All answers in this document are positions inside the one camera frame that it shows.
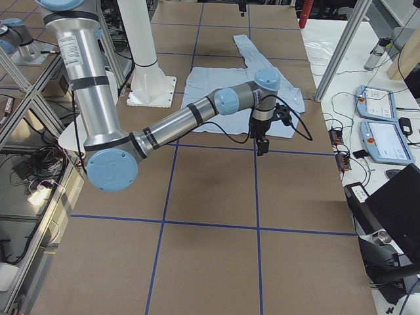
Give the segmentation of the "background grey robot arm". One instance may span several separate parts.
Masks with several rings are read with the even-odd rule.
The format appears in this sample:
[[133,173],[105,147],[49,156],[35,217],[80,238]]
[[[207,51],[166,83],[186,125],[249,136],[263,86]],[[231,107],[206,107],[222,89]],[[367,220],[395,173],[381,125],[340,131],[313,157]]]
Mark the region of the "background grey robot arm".
[[1,21],[1,48],[20,66],[40,66],[50,54],[58,53],[53,44],[36,41],[19,18]]

